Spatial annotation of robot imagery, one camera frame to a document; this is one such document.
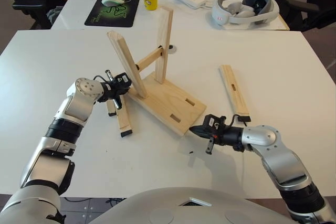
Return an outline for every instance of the desk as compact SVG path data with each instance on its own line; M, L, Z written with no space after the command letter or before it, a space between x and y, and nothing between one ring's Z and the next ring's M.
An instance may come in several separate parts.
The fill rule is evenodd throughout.
M56 19L52 29L97 29L102 27L85 26L84 22L92 10L96 0L68 0L60 15ZM231 25L227 24L221 27L212 21L211 10L197 9L193 10L178 0L158 0L159 5L164 5L174 9L173 29L200 29L200 30L288 30L288 26L279 16L269 24L256 26L251 25ZM134 19L132 29L146 30L154 29L157 11L148 11L140 0L137 14ZM129 28L114 28L117 31L127 30Z
M155 47L155 34L148 31L139 39L132 30L123 32L136 62ZM169 55L167 79L204 102L203 115L232 117L218 70L230 64L250 110L249 125L276 127L320 192L336 195L335 85L301 33L172 30L171 43L177 52ZM68 87L79 77L104 75L107 68L123 71L101 30L17 32L0 56L0 194L18 189L20 173ZM141 75L153 69L150 65ZM280 197L256 154L216 146L207 155L207 140L191 132L178 137L132 100L127 104L133 134L125 138L106 105L95 105L77 141L76 169L65 196L129 197L187 186L245 198Z

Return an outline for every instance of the mouse pad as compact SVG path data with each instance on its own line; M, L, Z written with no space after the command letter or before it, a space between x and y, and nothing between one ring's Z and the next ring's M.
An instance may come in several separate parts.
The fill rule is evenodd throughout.
M138 4L139 0L131 0L119 6L106 7L101 0L97 0L84 24L86 26L132 27Z

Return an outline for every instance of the computer mouse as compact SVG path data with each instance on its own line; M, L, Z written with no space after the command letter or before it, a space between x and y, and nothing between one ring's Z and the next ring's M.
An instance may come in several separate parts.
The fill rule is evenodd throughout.
M118 6L125 3L125 0L101 0L101 3L106 7Z

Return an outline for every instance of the floor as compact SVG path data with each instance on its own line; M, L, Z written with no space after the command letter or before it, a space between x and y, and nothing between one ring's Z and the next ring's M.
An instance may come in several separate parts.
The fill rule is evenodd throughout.
M33 20L30 17L20 11L13 10L11 4L12 0L0 0L0 54L17 30L29 29L33 24ZM331 27L321 30L313 29L303 33L303 35L336 83L336 25L333 24ZM9 197L9 195L0 195L0 210L2 210ZM69 198L69 200L81 201L85 199ZM109 199L93 198L82 202L69 202L62 198L61 212L67 215L66 223L89 223L111 208L110 203L106 203L107 200ZM251 201L288 216L282 199L254 199ZM328 197L328 201L336 211L336 197Z

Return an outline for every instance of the vr headset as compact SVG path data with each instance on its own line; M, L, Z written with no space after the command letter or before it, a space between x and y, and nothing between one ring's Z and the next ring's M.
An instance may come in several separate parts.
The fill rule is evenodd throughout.
M275 0L240 0L223 7L224 1L217 0L212 7L212 18L221 26L227 23L269 23L279 14Z

